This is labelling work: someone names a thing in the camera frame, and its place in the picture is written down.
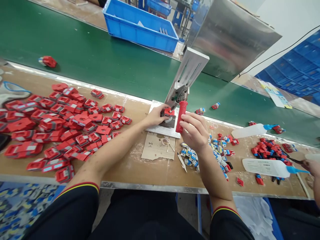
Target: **metal plate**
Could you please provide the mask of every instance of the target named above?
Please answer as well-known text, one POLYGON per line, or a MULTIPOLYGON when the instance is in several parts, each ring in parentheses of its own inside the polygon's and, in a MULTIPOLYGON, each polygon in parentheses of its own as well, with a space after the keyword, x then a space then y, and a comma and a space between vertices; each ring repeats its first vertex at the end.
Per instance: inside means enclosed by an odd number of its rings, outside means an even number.
MULTIPOLYGON (((162 102, 152 100, 152 104, 150 106, 149 112, 151 112, 151 110, 154 107, 158 107, 162 104, 163 104, 162 102)), ((176 119, 178 119, 179 110, 180 110, 179 108, 176 108, 174 110, 174 115, 176 116, 176 119)), ((167 127, 157 125, 157 126, 153 126, 153 127, 146 129, 146 131, 180 139, 181 135, 180 135, 180 133, 176 132, 176 127, 177 127, 177 121, 175 121, 175 123, 174 123, 174 128, 167 128, 167 127)))

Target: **white wall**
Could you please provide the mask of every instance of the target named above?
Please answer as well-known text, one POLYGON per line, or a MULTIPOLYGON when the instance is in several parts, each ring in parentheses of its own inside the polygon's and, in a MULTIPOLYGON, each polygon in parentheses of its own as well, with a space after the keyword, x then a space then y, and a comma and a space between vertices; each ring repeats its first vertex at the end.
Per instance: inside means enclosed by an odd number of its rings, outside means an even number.
MULTIPOLYGON (((320 25, 319 11, 320 0, 265 0, 256 15, 260 16, 262 21, 273 26, 276 32, 282 35, 282 38, 243 72, 289 47, 308 31, 320 25)), ((310 32, 297 44, 255 67, 248 74, 251 76, 256 75, 319 29, 320 27, 310 32)))

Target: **squeeze bottle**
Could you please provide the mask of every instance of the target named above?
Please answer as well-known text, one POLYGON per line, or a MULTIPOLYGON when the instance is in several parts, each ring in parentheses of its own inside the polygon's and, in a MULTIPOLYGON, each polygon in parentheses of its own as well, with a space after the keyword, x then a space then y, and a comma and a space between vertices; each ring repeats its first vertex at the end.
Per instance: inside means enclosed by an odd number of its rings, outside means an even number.
POLYGON ((254 135, 265 134, 268 130, 275 126, 277 125, 263 125, 262 123, 258 123, 249 127, 233 130, 231 134, 234 138, 250 137, 254 135))
POLYGON ((279 160, 245 158, 242 160, 242 164, 247 172, 280 178, 290 177, 290 173, 309 173, 308 171, 299 170, 293 166, 286 166, 282 161, 279 160))

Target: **right hand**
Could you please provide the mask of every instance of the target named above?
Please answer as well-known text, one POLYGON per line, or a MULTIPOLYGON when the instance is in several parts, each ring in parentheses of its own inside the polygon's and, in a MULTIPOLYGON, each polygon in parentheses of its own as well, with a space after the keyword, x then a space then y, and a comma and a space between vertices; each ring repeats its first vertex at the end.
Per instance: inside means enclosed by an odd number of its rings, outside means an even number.
POLYGON ((302 162, 301 166, 309 171, 312 176, 320 178, 320 163, 318 161, 303 160, 302 162))
POLYGON ((209 147, 208 138, 210 135, 206 130, 206 120, 195 113, 182 114, 181 118, 184 120, 180 121, 180 125, 183 127, 181 133, 183 141, 197 154, 200 154, 209 147))

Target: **left hand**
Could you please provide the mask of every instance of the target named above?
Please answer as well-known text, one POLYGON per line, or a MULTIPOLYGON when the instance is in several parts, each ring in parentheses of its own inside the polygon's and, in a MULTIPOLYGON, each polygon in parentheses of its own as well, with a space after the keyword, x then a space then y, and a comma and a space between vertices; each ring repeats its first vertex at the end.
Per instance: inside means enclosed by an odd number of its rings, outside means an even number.
POLYGON ((142 120, 145 128, 148 128, 148 127, 151 127, 151 126, 155 126, 155 125, 159 125, 164 120, 168 120, 169 117, 165 117, 165 116, 160 117, 160 112, 162 110, 164 110, 165 108, 167 108, 167 107, 169 107, 169 105, 162 104, 159 107, 153 108, 152 111, 147 115, 147 117, 142 120))

